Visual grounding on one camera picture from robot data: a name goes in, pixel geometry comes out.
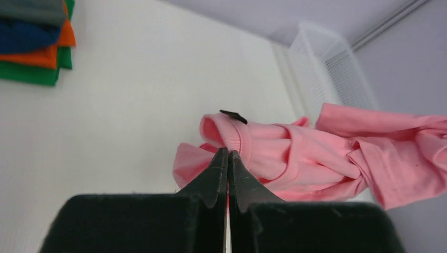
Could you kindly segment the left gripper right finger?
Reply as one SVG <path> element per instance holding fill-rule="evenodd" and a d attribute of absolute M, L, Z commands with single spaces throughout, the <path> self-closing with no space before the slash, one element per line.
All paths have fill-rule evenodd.
<path fill-rule="evenodd" d="M 232 252 L 403 252 L 388 215 L 365 202 L 286 202 L 228 161 Z"/>

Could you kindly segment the pink t shirt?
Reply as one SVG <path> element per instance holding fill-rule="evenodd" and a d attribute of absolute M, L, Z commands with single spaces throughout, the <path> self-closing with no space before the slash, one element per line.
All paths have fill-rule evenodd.
<path fill-rule="evenodd" d="M 246 169 L 286 201 L 345 201 L 370 189 L 392 209 L 446 192 L 446 116 L 366 110 L 325 103 L 315 123 L 248 121 L 235 112 L 206 114 L 204 143 L 177 148 L 181 188 L 219 148 L 237 151 Z"/>

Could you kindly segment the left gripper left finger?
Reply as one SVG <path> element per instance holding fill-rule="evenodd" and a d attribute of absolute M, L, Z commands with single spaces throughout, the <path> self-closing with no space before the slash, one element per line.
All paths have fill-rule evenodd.
<path fill-rule="evenodd" d="M 40 252 L 223 252 L 228 159 L 219 149 L 177 193 L 75 195 Z"/>

